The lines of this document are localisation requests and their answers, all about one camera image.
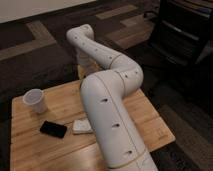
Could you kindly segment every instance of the table surface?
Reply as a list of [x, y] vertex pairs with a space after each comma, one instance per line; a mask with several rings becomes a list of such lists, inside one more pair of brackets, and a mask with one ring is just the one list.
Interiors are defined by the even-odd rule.
[[[12, 102], [11, 170], [107, 170], [93, 134], [73, 135], [75, 119], [85, 118], [80, 95], [80, 81], [45, 89], [48, 111], [36, 114], [22, 103]], [[149, 151], [175, 140], [163, 119], [141, 90], [124, 99]], [[68, 131], [63, 139], [39, 132], [45, 120], [64, 124]]]

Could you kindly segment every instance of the smartphone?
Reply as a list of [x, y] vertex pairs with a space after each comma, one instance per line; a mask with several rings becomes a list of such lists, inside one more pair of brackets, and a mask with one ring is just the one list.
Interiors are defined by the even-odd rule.
[[44, 121], [40, 128], [40, 132], [54, 137], [63, 138], [67, 131], [67, 127], [57, 123]]

